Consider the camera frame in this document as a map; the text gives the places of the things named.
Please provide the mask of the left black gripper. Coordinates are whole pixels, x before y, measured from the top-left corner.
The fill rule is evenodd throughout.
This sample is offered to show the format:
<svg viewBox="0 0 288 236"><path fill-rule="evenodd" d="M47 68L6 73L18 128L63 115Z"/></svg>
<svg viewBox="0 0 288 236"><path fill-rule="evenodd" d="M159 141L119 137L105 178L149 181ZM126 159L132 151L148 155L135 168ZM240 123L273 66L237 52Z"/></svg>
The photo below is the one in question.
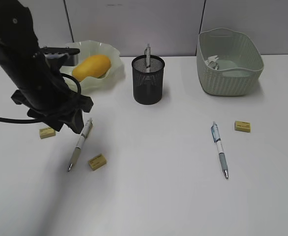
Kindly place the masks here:
<svg viewBox="0 0 288 236"><path fill-rule="evenodd" d="M28 123L43 122L59 132L75 109L90 112L93 102L72 91L65 74L46 60L34 33L29 8L17 0L0 0L0 66L17 86L12 100L29 107Z"/></svg>

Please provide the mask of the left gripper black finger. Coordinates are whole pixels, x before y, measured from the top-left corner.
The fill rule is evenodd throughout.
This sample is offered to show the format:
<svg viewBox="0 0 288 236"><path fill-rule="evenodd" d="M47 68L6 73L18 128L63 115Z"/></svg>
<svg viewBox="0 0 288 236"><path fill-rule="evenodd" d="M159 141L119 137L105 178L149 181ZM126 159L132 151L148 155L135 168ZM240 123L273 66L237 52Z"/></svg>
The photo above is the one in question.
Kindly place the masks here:
<svg viewBox="0 0 288 236"><path fill-rule="evenodd" d="M75 109L65 116L65 124L76 134L80 134L84 128L83 112Z"/></svg>

